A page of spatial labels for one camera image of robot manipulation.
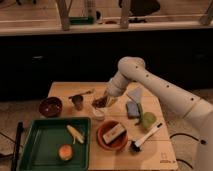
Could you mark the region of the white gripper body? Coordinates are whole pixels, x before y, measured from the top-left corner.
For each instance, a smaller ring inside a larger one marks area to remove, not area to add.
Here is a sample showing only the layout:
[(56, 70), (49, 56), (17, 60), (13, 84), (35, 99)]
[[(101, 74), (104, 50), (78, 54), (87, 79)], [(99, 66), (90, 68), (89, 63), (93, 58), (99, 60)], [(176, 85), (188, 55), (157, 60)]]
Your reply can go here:
[(129, 80), (122, 74), (116, 73), (107, 83), (106, 92), (112, 97), (119, 97), (124, 94), (129, 85)]

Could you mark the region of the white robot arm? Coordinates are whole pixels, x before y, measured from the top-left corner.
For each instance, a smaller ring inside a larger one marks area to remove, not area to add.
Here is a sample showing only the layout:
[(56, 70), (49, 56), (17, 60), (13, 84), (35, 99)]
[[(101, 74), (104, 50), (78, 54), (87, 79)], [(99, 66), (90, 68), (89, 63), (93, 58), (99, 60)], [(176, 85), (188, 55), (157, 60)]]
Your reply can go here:
[(213, 104), (153, 75), (139, 57), (119, 60), (118, 70), (107, 83), (105, 93), (119, 97), (132, 81), (142, 84), (199, 132), (204, 144), (197, 145), (194, 171), (213, 171)]

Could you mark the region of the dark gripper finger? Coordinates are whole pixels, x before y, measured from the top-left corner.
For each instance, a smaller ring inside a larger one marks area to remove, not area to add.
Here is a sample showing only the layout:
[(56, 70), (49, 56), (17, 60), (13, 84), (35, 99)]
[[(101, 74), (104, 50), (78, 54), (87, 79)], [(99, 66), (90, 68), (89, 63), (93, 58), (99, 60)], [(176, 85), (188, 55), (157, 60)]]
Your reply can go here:
[(105, 93), (102, 95), (101, 99), (107, 100), (107, 99), (108, 99), (108, 93), (105, 92)]
[(116, 97), (110, 97), (110, 98), (108, 99), (108, 102), (107, 102), (107, 107), (112, 106), (114, 103), (116, 103), (117, 100), (118, 100), (118, 99), (117, 99)]

